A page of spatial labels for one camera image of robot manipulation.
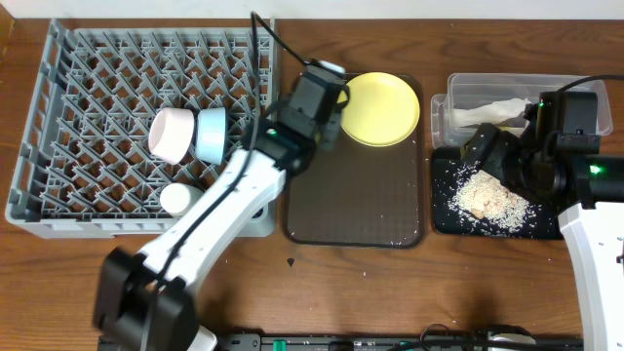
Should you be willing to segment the white tissue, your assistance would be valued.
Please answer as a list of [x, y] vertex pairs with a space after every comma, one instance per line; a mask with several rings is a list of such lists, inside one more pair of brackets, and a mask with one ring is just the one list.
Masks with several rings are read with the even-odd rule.
[[524, 118], [528, 99], [511, 98], [495, 101], [473, 109], [454, 108], [450, 115], [450, 124], [456, 128], [468, 128], [482, 123], [492, 123], [498, 127], [524, 128]]

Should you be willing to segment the rice and shell scraps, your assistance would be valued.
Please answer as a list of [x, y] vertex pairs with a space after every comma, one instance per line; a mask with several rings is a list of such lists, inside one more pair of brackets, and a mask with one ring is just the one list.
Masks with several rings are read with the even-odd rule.
[[446, 200], [450, 213], [469, 229], [483, 228], [487, 236], [519, 234], [525, 225], [531, 226], [541, 209], [475, 167], [456, 165], [443, 175], [449, 176], [445, 186], [450, 192]]

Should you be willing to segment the yellow plate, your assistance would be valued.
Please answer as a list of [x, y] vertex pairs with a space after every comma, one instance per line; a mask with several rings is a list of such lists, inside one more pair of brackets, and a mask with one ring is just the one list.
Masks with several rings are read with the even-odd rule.
[[340, 126], [352, 139], [366, 146], [387, 147], [400, 143], [415, 131], [420, 101], [414, 89], [397, 75], [369, 72], [351, 78], [338, 102]]

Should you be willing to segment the light blue bowl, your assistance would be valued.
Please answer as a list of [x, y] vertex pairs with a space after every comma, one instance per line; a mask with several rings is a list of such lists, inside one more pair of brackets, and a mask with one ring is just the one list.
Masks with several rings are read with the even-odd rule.
[[205, 162], [220, 165], [225, 154], [227, 115], [224, 107], [201, 110], [196, 124], [196, 156]]

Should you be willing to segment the pink bowl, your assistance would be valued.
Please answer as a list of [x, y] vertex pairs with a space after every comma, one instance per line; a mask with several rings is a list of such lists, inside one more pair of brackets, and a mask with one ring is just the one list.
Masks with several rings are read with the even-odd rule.
[[149, 130], [150, 153], [169, 164], [179, 163], [189, 148], [194, 126], [191, 110], [171, 107], [160, 110]]

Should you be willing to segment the white cup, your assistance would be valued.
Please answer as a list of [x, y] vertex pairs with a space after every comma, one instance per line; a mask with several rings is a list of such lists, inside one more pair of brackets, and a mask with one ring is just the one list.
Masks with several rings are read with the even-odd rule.
[[183, 183], [172, 183], [163, 188], [159, 202], [162, 209], [173, 217], [186, 214], [203, 196], [199, 188]]

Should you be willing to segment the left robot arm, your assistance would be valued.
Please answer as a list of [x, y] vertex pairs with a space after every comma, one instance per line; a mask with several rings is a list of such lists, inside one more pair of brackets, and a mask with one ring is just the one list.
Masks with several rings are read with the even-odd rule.
[[347, 102], [343, 67], [310, 61], [294, 91], [273, 102], [245, 134], [217, 181], [164, 234], [137, 253], [103, 261], [93, 325], [128, 350], [213, 350], [195, 297], [224, 250], [288, 181], [309, 167]]

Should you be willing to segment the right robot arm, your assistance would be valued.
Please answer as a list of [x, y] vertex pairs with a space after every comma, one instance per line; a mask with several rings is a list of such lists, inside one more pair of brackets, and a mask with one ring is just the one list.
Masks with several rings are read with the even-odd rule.
[[567, 88], [526, 108], [520, 136], [483, 123], [461, 159], [558, 216], [587, 350], [623, 347], [623, 159], [600, 152], [598, 97]]

